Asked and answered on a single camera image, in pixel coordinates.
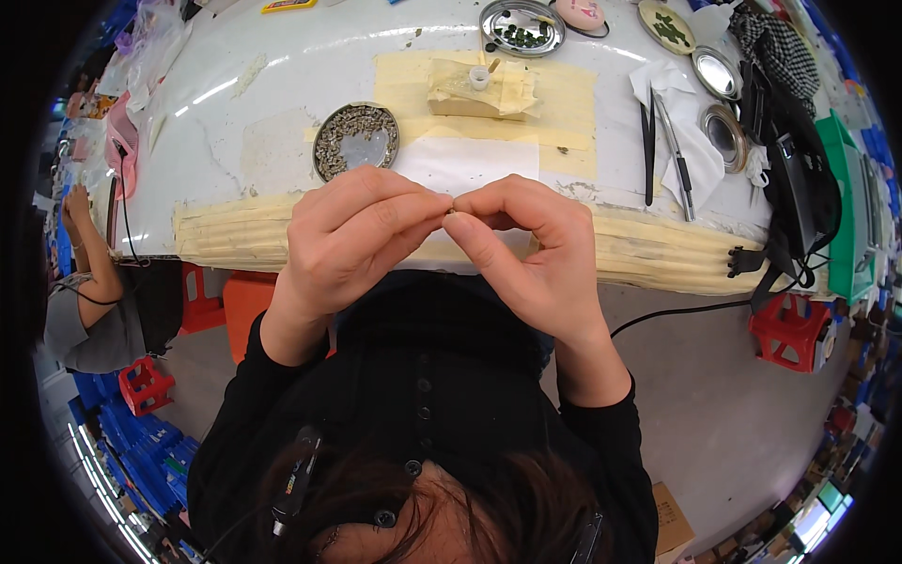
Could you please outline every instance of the black clip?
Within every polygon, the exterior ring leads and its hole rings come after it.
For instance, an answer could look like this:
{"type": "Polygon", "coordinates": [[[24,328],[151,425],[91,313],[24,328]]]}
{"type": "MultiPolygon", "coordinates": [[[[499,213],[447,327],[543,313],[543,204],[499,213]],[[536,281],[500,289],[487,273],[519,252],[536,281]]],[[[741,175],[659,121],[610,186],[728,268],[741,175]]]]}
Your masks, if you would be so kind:
{"type": "Polygon", "coordinates": [[[729,255],[732,257],[732,262],[727,263],[727,266],[730,267],[727,278],[735,278],[742,273],[754,273],[760,270],[768,254],[763,249],[760,251],[746,251],[741,246],[737,246],[730,250],[729,255]]]}

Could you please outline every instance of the hand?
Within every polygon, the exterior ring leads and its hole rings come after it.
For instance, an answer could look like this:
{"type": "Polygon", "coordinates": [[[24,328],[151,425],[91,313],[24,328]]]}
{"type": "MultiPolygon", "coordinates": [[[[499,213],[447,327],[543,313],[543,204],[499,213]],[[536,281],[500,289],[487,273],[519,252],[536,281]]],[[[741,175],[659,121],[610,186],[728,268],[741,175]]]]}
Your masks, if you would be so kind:
{"type": "Polygon", "coordinates": [[[607,335],[586,206],[512,174],[459,196],[454,209],[443,227],[518,318],[568,344],[607,335]],[[523,261],[492,232],[514,227],[542,244],[523,261]]]}
{"type": "Polygon", "coordinates": [[[451,202],[370,165],[337,176],[292,210],[277,293],[306,319],[343,310],[439,229],[451,202]]]}
{"type": "Polygon", "coordinates": [[[67,231],[69,231],[69,226],[66,225],[67,221],[70,221],[72,226],[84,219],[90,221],[91,212],[87,202],[87,189],[83,185],[75,184],[69,189],[69,193],[62,199],[62,211],[63,226],[67,231]]]}

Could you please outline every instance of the tweezers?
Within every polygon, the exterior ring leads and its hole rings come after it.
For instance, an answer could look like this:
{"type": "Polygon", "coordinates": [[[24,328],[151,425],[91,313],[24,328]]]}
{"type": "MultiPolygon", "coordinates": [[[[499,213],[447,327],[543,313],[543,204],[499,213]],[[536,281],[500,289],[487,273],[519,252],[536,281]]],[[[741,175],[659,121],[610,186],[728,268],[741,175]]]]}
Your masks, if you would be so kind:
{"type": "Polygon", "coordinates": [[[645,149],[645,205],[650,206],[655,195],[655,102],[649,83],[649,104],[640,103],[642,111],[642,145],[645,149]]]}

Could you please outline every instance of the black jacket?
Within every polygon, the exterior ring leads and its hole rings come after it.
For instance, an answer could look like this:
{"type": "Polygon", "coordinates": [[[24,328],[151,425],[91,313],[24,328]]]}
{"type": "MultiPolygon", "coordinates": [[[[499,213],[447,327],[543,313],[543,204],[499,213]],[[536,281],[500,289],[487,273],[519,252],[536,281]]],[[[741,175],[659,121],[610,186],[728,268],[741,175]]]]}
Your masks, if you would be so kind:
{"type": "MultiPolygon", "coordinates": [[[[558,415],[531,375],[538,347],[509,310],[436,277],[369,300],[340,328],[335,355],[325,359],[324,338],[294,368],[263,352],[261,318],[189,471],[191,528],[205,546],[258,505],[273,458],[313,423],[333,447],[365,439],[400,466],[430,459],[476,490],[490,486],[501,454],[550,447],[592,483],[614,561],[654,560],[658,516],[634,392],[597,409],[562,400],[558,415]]],[[[380,510],[400,506],[362,507],[336,524],[373,523],[380,510]]],[[[235,561],[249,538],[232,533],[216,558],[235,561]]]]}

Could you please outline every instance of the green tray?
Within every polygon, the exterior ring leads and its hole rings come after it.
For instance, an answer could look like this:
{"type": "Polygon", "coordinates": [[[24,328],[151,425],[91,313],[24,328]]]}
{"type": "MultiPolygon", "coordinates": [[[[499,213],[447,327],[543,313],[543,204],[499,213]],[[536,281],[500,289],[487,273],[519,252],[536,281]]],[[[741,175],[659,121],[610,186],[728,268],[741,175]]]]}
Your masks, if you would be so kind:
{"type": "Polygon", "coordinates": [[[842,193],[842,221],[830,243],[833,261],[829,264],[827,287],[853,303],[864,297],[874,284],[874,257],[863,260],[868,250],[869,212],[862,155],[832,109],[830,117],[818,120],[815,126],[842,193]]]}

